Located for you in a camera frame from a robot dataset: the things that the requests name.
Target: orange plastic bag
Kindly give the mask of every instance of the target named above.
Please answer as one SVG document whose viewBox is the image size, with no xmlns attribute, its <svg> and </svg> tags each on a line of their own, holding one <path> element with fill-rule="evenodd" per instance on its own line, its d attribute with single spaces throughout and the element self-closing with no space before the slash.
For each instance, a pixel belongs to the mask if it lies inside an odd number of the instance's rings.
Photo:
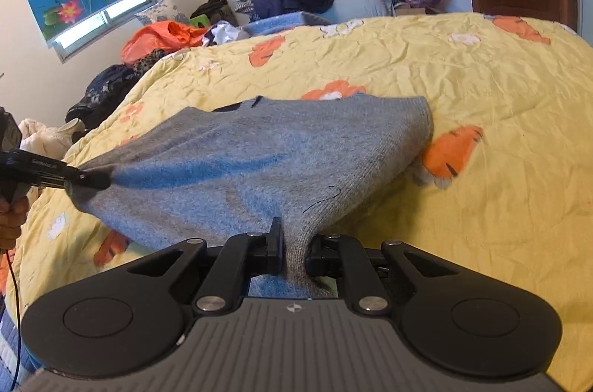
<svg viewBox="0 0 593 392">
<path fill-rule="evenodd" d="M 175 21 L 159 21 L 140 29 L 122 49 L 122 62 L 133 66 L 155 49 L 174 53 L 185 47 L 199 47 L 210 28 L 198 29 Z"/>
</svg>

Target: circular cap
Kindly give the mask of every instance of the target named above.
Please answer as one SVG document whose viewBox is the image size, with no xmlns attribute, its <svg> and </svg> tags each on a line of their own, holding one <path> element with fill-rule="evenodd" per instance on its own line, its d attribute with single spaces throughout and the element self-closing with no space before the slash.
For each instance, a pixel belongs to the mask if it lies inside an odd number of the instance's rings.
<svg viewBox="0 0 593 392">
<path fill-rule="evenodd" d="M 121 332 L 133 316 L 127 303 L 113 298 L 90 298 L 66 310 L 64 325 L 76 335 L 99 339 Z"/>
<path fill-rule="evenodd" d="M 502 337 L 515 330 L 520 321 L 511 305 L 489 298 L 458 303 L 451 310 L 451 318 L 464 332 L 478 337 Z"/>
<path fill-rule="evenodd" d="M 215 295 L 207 295 L 198 299 L 196 302 L 197 308 L 204 312 L 215 312 L 226 305 L 223 297 Z"/>
<path fill-rule="evenodd" d="M 358 300 L 358 306 L 368 312 L 379 312 L 387 308 L 389 303 L 380 296 L 366 296 Z"/>
</svg>

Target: gray clothing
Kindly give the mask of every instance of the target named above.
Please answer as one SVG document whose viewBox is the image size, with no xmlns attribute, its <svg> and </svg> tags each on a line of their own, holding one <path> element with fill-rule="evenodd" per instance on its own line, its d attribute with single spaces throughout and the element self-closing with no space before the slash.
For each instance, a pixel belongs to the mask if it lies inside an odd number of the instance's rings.
<svg viewBox="0 0 593 392">
<path fill-rule="evenodd" d="M 254 279 L 250 293 L 306 297 L 319 294 L 304 269 L 312 236 L 401 173 L 431 134 L 421 97 L 186 108 L 82 167 L 108 171 L 109 189 L 68 192 L 79 210 L 153 249 L 190 237 L 222 245 L 280 216 L 286 273 Z"/>
</svg>

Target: black cable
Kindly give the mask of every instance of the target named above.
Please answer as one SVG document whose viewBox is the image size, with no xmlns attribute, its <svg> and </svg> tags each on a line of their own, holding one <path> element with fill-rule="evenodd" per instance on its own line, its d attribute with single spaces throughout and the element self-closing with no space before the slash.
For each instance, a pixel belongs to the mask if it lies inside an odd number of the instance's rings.
<svg viewBox="0 0 593 392">
<path fill-rule="evenodd" d="M 13 264 L 10 263 L 10 256 L 8 255 L 8 250 L 5 250 L 4 253 L 8 261 L 8 269 L 10 270 L 10 275 L 13 277 L 14 295 L 17 298 L 17 333 L 19 334 L 19 346 L 17 347 L 17 369 L 14 371 L 13 385 L 11 385 L 10 387 L 10 390 L 14 390 L 15 385 L 17 385 L 17 379 L 19 378 L 19 368 L 21 366 L 21 307 L 19 305 L 19 288 L 17 287 L 17 278 L 14 276 Z"/>
</svg>

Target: pillow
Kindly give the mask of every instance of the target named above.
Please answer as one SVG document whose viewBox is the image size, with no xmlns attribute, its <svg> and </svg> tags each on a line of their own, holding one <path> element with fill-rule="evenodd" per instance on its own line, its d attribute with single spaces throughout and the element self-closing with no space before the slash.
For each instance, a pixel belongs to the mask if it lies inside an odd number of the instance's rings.
<svg viewBox="0 0 593 392">
<path fill-rule="evenodd" d="M 144 25 L 158 23 L 158 21 L 177 21 L 177 23 L 189 24 L 189 18 L 179 11 L 172 0 L 160 0 L 154 6 L 136 14 L 138 20 Z"/>
</svg>

